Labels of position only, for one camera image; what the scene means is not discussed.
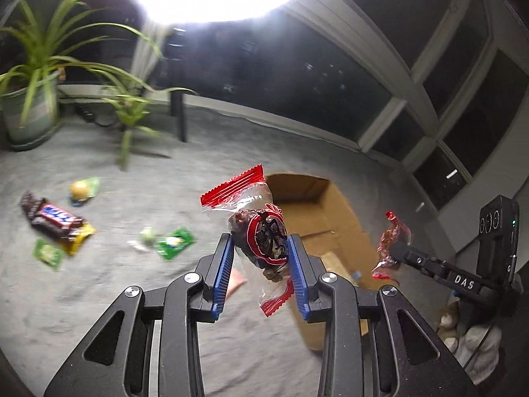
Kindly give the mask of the white knit gloved right hand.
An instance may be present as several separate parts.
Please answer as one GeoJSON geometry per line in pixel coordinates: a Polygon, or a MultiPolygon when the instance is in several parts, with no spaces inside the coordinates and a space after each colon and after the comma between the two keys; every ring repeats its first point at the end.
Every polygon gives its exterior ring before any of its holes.
{"type": "Polygon", "coordinates": [[[500,328],[492,323],[469,326],[457,302],[442,310],[437,336],[475,385],[489,379],[500,364],[500,328]]]}

